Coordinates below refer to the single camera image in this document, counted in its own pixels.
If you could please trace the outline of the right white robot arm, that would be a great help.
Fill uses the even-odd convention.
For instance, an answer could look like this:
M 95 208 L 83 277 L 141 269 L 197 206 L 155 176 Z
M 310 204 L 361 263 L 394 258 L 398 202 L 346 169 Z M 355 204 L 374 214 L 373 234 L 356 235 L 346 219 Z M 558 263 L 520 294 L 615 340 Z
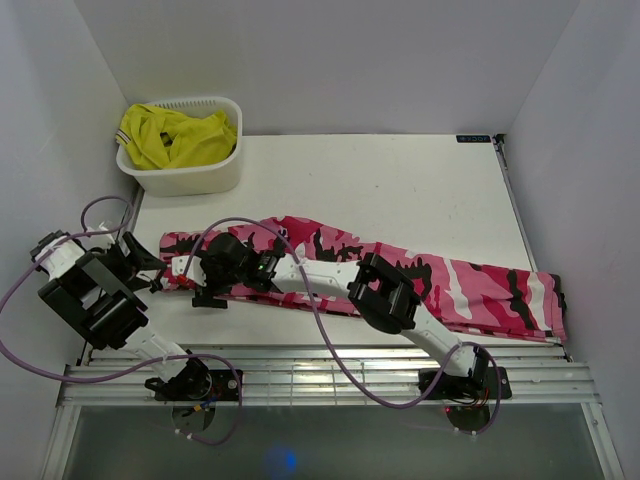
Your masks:
M 307 260 L 288 253 L 282 241 L 258 252 L 231 233 L 213 238 L 206 249 L 171 264 L 174 275 L 195 284 L 193 304 L 211 307 L 236 285 L 259 293 L 325 295 L 350 302 L 373 329 L 401 335 L 443 367 L 420 376 L 419 388 L 433 399 L 496 397 L 501 372 L 478 346 L 465 344 L 436 320 L 413 282 L 383 257 L 368 253 L 349 262 Z

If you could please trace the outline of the pink camouflage trousers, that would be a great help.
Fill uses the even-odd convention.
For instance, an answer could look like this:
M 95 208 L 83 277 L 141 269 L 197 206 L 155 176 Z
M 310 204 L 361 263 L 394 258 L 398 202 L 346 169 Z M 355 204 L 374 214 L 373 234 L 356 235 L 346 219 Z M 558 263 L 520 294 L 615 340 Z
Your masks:
M 348 262 L 367 253 L 382 256 L 413 281 L 426 309 L 454 332 L 548 343 L 567 338 L 566 302 L 555 274 L 415 253 L 304 217 L 270 217 L 227 230 L 261 251 L 273 247 L 272 229 L 304 259 Z

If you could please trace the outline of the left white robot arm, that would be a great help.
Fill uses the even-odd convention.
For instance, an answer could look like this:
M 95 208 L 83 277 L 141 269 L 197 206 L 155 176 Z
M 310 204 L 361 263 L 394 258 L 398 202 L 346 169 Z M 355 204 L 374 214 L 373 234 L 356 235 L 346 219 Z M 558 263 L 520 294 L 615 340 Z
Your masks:
M 166 265 L 126 232 L 120 242 L 107 237 L 104 246 L 85 248 L 77 239 L 56 231 L 30 252 L 48 282 L 39 297 L 76 333 L 97 350 L 124 350 L 142 360 L 157 358 L 154 378 L 145 387 L 158 400 L 198 401 L 210 396 L 209 368 L 151 326 L 147 306 L 136 292 L 155 292 L 159 280 L 144 280 L 144 271 L 161 275 Z

